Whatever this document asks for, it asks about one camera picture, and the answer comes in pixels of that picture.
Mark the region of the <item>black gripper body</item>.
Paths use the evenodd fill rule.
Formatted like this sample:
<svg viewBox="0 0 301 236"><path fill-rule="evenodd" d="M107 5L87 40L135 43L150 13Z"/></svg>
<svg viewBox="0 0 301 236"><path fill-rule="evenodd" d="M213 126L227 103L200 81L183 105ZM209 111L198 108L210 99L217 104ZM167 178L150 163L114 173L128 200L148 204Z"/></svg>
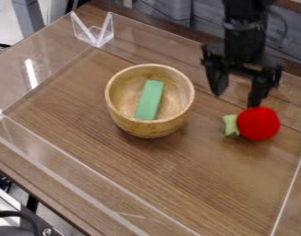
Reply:
<svg viewBox="0 0 301 236"><path fill-rule="evenodd" d="M278 87L282 64L269 54L261 53L254 58L246 59L243 57L227 55L222 44L202 45L200 50L200 63L203 65L206 60L221 61L229 67L230 73L238 73L247 76L251 80L261 74L270 74L274 80L273 88Z"/></svg>

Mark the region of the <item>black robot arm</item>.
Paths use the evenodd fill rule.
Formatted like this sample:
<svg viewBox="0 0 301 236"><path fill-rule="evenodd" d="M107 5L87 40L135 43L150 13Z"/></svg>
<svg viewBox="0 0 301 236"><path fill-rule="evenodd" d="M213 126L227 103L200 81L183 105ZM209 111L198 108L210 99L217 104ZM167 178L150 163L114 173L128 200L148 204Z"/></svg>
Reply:
<svg viewBox="0 0 301 236"><path fill-rule="evenodd" d="M215 96L221 96L229 86L230 73L250 77L249 108L261 105L281 80L282 64L265 51L269 7L275 1L222 0L223 43L200 46L200 63Z"/></svg>

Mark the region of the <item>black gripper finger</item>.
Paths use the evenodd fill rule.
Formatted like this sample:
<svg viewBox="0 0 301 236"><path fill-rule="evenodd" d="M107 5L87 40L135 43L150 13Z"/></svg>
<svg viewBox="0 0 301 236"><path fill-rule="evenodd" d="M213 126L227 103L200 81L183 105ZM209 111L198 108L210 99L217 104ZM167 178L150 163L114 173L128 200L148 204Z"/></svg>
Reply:
<svg viewBox="0 0 301 236"><path fill-rule="evenodd" d="M261 74L251 80L251 90L247 95L247 107L254 108L261 105L261 100L267 96L274 85L270 74Z"/></svg>
<svg viewBox="0 0 301 236"><path fill-rule="evenodd" d="M215 96L221 96L230 82L229 67L221 61L214 60L206 60L205 67L211 92Z"/></svg>

